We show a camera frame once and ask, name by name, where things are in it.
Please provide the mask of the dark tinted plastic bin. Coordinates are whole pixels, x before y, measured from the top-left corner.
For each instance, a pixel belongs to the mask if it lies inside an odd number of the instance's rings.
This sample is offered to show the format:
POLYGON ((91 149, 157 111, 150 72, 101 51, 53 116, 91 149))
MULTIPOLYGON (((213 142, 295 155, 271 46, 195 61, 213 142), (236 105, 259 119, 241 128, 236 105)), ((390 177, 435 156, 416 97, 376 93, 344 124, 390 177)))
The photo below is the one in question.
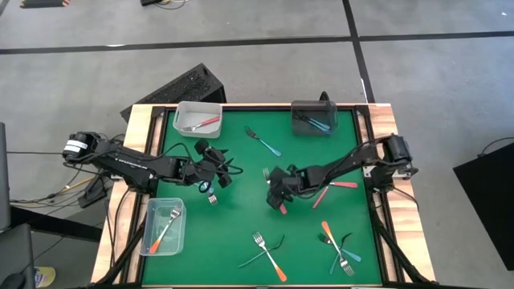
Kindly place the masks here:
POLYGON ((295 100, 291 105, 292 131, 297 136, 331 136, 338 128, 337 106, 330 100, 295 100), (296 114, 311 117, 331 127, 330 134, 297 120, 296 114))

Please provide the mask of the clear plastic bin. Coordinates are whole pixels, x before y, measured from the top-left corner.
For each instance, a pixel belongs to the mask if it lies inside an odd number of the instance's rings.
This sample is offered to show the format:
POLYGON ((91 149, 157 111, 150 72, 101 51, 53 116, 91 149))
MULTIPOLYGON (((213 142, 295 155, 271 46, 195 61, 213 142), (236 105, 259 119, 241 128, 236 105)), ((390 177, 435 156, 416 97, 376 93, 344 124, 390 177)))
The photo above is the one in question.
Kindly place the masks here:
POLYGON ((147 203, 147 218, 145 230, 141 239, 139 254, 145 257, 171 256, 179 254, 184 246, 186 235, 186 206, 181 198, 165 197, 153 198, 147 203), (176 218, 167 230, 155 254, 149 249, 164 230, 170 219, 170 212, 175 206, 182 207, 181 215, 176 218))

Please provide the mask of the black cabinet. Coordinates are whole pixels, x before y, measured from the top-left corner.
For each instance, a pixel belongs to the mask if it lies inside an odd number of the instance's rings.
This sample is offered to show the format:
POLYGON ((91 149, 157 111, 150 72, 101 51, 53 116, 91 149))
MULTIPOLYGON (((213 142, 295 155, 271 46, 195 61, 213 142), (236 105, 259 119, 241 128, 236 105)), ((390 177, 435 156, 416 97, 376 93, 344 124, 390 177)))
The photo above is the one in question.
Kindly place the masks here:
POLYGON ((514 143, 453 171, 505 267, 514 271, 514 143))

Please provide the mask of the yellow flat object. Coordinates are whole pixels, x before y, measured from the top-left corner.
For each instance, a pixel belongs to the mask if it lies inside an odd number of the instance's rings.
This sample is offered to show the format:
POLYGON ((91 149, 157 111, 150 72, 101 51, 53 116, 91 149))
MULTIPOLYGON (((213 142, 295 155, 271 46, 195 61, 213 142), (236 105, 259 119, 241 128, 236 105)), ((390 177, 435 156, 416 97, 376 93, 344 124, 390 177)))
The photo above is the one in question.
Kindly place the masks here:
POLYGON ((55 281, 56 270, 54 267, 34 267, 34 271, 36 289, 47 288, 55 281))

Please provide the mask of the white plastic bin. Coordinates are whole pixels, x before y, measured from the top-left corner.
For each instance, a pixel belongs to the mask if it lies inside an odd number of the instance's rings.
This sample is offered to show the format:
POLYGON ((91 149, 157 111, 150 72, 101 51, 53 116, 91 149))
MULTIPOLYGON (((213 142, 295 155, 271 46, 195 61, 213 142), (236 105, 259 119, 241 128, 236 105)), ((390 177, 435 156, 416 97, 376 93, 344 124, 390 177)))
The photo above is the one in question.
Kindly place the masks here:
POLYGON ((222 105, 217 103, 182 101, 178 104, 173 117, 173 127, 186 137, 216 139, 222 130, 222 105), (210 118, 221 116, 220 121, 197 128, 194 132, 183 131, 210 118))

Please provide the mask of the teal spoon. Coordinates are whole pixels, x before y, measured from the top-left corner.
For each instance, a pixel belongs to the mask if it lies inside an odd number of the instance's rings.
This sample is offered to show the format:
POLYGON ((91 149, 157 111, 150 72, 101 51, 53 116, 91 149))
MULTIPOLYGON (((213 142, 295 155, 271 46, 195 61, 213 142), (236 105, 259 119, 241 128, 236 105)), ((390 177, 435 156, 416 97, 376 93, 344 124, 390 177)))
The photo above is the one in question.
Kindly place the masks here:
MULTIPOLYGON (((286 237, 286 234, 283 234, 283 235, 282 235, 282 237, 280 238, 280 240, 279 240, 279 241, 278 241, 278 242, 277 242, 273 247, 268 248, 268 251, 270 251, 270 252, 271 252, 271 251, 274 251, 274 250, 279 249, 279 248, 282 246, 282 244, 284 243, 284 239, 285 239, 285 237, 286 237)), ((263 256, 264 254, 265 254, 265 252, 260 252, 260 253, 258 253, 258 254, 257 254, 256 256, 254 256, 253 258, 250 258, 250 259, 248 259, 246 262, 239 264, 239 265, 238 265, 238 268, 243 268, 243 267, 245 267, 245 266, 247 266, 247 265, 249 265, 249 264, 253 263, 255 260, 257 260, 258 258, 260 258, 261 256, 263 256)))
POLYGON ((313 119, 311 117, 307 117, 305 115, 296 114, 295 118, 297 120, 305 121, 305 122, 311 124, 312 126, 318 128, 319 130, 321 130, 323 132, 328 132, 331 129, 331 127, 328 126, 327 124, 321 123, 320 121, 315 120, 315 119, 313 119))

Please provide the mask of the black floor beam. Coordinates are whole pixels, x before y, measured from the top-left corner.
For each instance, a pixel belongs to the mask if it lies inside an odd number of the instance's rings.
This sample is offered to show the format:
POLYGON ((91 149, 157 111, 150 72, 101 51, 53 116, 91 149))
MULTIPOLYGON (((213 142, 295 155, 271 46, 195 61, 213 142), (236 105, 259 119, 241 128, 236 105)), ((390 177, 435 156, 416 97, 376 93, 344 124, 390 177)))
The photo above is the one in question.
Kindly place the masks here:
POLYGON ((32 231, 39 233, 59 235, 89 242, 99 242, 102 235, 101 228, 36 213, 15 206, 10 207, 10 224, 12 226, 28 225, 32 231))

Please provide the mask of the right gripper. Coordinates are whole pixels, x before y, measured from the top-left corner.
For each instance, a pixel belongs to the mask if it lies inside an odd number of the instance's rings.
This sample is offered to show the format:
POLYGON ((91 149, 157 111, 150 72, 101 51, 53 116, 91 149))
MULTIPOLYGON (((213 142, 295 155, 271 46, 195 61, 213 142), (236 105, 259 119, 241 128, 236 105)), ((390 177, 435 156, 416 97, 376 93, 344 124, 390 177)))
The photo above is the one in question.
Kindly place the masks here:
POLYGON ((282 199, 294 197, 308 199, 308 186, 305 185, 306 173, 306 169, 297 169, 295 166, 292 170, 275 167, 268 173, 269 194, 281 196, 282 199))

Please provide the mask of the black perforated computer case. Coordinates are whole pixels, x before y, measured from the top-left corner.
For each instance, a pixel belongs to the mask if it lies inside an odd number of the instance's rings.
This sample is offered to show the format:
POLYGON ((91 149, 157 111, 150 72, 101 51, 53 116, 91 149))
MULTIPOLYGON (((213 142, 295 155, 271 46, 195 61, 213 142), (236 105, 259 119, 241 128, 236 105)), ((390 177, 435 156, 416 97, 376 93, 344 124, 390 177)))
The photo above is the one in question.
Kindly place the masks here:
POLYGON ((177 104, 181 101, 224 104, 226 93, 222 82, 204 63, 200 63, 136 104, 177 104))

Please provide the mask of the black bar with orange end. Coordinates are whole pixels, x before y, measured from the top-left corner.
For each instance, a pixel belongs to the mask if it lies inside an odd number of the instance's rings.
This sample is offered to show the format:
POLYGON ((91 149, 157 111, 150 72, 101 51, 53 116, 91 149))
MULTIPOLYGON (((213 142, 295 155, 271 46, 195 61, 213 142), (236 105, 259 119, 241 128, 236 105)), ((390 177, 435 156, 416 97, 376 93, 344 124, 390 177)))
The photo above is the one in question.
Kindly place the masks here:
POLYGON ((23 9, 66 7, 71 0, 22 0, 20 7, 23 9))

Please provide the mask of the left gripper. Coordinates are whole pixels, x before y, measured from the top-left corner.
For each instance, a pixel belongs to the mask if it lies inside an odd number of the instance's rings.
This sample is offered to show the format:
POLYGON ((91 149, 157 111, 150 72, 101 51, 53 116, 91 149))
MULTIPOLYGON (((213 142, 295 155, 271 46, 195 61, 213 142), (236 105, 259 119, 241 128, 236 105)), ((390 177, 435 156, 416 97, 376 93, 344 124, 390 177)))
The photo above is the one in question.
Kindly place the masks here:
MULTIPOLYGON (((200 161, 195 161, 189 156, 188 182, 197 183, 199 187, 211 186, 214 175, 221 165, 220 155, 214 152, 204 152, 200 161)), ((199 188, 200 193, 212 193, 212 188, 199 188)))

